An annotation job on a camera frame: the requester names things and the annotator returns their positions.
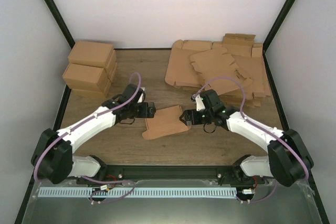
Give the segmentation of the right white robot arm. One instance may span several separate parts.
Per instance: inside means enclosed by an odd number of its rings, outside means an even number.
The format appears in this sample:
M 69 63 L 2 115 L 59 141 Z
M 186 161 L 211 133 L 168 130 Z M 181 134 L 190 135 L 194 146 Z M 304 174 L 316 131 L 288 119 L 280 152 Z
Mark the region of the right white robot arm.
M 314 162 L 297 131 L 264 125 L 239 109 L 226 106 L 214 90 L 194 95 L 191 99 L 196 108 L 181 114 L 180 121 L 185 125 L 215 124 L 245 137 L 267 153 L 266 156 L 246 155 L 239 159 L 233 170 L 235 181 L 244 184 L 252 176 L 264 176 L 290 187 L 297 180 L 308 179 Z

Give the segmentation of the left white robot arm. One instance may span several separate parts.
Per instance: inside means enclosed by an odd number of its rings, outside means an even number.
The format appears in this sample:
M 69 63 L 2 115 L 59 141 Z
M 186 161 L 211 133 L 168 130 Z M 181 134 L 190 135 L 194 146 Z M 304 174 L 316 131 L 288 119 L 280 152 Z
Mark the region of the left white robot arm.
M 87 177 L 95 184 L 107 178 L 107 165 L 98 157 L 76 156 L 74 153 L 86 141 L 123 120 L 153 118 L 154 103 L 145 101 L 145 88 L 129 84 L 122 94 L 104 101 L 93 113 L 64 129 L 42 132 L 31 158 L 34 177 L 41 176 L 53 184 L 68 177 Z

